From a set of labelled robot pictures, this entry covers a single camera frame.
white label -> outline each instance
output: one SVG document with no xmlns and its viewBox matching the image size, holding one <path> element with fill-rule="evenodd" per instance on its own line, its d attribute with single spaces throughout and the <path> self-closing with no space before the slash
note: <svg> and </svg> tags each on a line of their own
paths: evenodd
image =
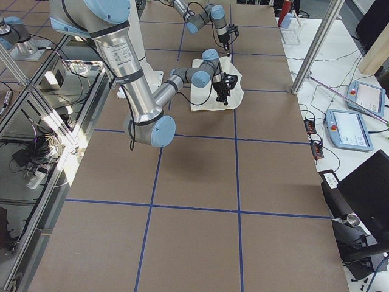
<svg viewBox="0 0 389 292">
<path fill-rule="evenodd" d="M 326 179 L 328 185 L 332 189 L 336 189 L 338 185 L 338 181 L 336 180 L 333 173 L 325 173 L 324 178 Z"/>
<path fill-rule="evenodd" d="M 133 61 L 133 55 L 126 43 L 103 47 L 103 51 L 108 59 L 108 64 L 113 69 L 124 67 L 127 63 Z"/>
</svg>

white wall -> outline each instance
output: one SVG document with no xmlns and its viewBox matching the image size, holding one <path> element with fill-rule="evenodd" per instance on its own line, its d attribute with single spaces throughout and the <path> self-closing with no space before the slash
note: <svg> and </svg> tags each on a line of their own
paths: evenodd
<svg viewBox="0 0 389 292">
<path fill-rule="evenodd" d="M 366 14 L 374 0 L 353 0 L 353 2 L 363 14 Z"/>
</svg>

white table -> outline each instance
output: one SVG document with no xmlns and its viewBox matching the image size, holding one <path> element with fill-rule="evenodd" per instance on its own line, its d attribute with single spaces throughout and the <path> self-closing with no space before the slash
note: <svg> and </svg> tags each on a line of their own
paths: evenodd
<svg viewBox="0 0 389 292">
<path fill-rule="evenodd" d="M 285 53 L 288 57 L 288 65 L 291 70 L 293 79 L 295 78 L 295 74 L 298 72 L 303 60 L 293 60 L 291 58 L 302 59 L 305 57 L 321 22 L 320 19 L 302 19 L 301 21 L 302 27 L 299 34 L 301 44 L 284 44 Z M 317 55 L 316 60 L 338 59 L 339 57 L 348 55 L 352 52 L 354 53 L 336 61 L 315 61 L 311 68 L 312 76 L 328 86 L 339 86 L 341 84 L 347 85 L 340 87 L 338 90 L 339 93 L 345 94 L 348 90 L 348 85 L 351 82 L 354 68 L 362 58 L 358 47 L 350 37 L 342 21 L 335 21 L 322 48 L 320 49 L 319 54 Z M 366 76 L 368 75 L 363 75 L 359 72 L 358 69 L 356 69 L 353 80 Z M 372 84 L 374 86 L 379 86 L 379 83 L 374 76 L 363 78 L 361 81 L 364 83 Z M 302 110 L 310 110 L 315 114 L 316 118 L 323 118 L 324 114 L 310 105 L 316 86 L 316 82 L 312 80 L 305 81 L 300 92 L 298 93 L 298 101 L 301 104 L 300 108 Z M 347 107 L 346 102 L 338 96 L 335 96 L 333 102 L 331 103 L 333 96 L 334 94 L 329 92 L 327 89 L 318 87 L 312 104 L 323 112 L 326 112 L 328 106 L 331 109 L 350 110 Z M 301 113 L 302 116 L 305 117 L 306 112 L 303 111 Z M 363 115 L 363 119 L 367 125 L 368 131 L 379 131 L 385 129 L 384 124 L 374 120 L 371 117 Z M 384 119 L 389 119 L 389 109 L 386 109 Z M 323 138 L 324 146 L 332 150 L 340 159 L 340 167 L 336 172 L 339 180 L 342 180 L 344 177 L 346 177 L 356 167 L 361 165 L 363 161 L 378 151 L 378 149 L 383 149 L 384 152 L 389 153 L 389 140 L 387 139 L 387 137 L 389 137 L 389 131 L 371 134 L 370 138 L 373 143 L 374 151 L 364 153 L 360 151 L 342 150 L 335 148 L 332 142 L 329 140 L 329 135 L 326 128 L 322 127 L 322 125 L 322 119 L 316 121 L 317 132 Z M 325 149 L 324 155 L 325 157 L 323 159 L 319 159 L 317 162 L 317 171 L 319 172 L 327 169 L 335 170 L 338 166 L 337 158 Z M 345 273 L 348 279 L 350 291 L 359 292 L 363 284 L 363 280 L 359 282 L 352 282 L 351 279 L 353 276 L 347 268 L 345 268 Z M 389 271 L 380 272 L 376 276 L 370 292 L 387 290 L 389 290 Z"/>
</svg>

touchscreen display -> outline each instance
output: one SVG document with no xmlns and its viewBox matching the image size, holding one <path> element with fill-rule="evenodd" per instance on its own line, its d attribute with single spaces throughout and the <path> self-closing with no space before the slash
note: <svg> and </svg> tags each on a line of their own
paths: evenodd
<svg viewBox="0 0 389 292">
<path fill-rule="evenodd" d="M 378 113 L 380 108 L 381 90 L 359 83 L 356 103 L 364 108 Z"/>
<path fill-rule="evenodd" d="M 340 140 L 343 144 L 367 146 L 363 128 L 357 114 L 334 112 Z"/>
</svg>

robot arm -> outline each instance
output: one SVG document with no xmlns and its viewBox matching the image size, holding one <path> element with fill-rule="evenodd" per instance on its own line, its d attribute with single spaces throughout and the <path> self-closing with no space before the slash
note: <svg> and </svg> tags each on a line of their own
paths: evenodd
<svg viewBox="0 0 389 292">
<path fill-rule="evenodd" d="M 17 17 L 3 18 L 0 15 L 0 43 L 6 50 L 10 50 L 16 44 L 24 56 L 38 51 L 30 33 Z"/>
<path fill-rule="evenodd" d="M 189 9 L 190 4 L 188 5 L 185 0 L 167 0 L 167 2 L 180 13 L 186 23 L 187 29 L 192 34 L 198 32 L 203 26 L 212 21 L 215 25 L 219 42 L 222 44 L 227 55 L 230 55 L 230 35 L 234 33 L 235 37 L 238 37 L 239 30 L 238 26 L 234 24 L 227 25 L 223 6 L 208 4 L 204 7 L 203 12 L 195 14 L 194 11 Z"/>
<path fill-rule="evenodd" d="M 194 83 L 204 87 L 212 79 L 220 89 L 225 80 L 215 50 L 205 54 L 200 68 L 175 69 L 168 81 L 151 93 L 142 67 L 128 36 L 129 0 L 50 0 L 52 27 L 62 33 L 92 38 L 101 58 L 109 66 L 115 82 L 123 87 L 132 108 L 124 128 L 136 142 L 164 147 L 174 138 L 176 124 L 164 116 L 163 106 L 183 87 Z"/>
</svg>

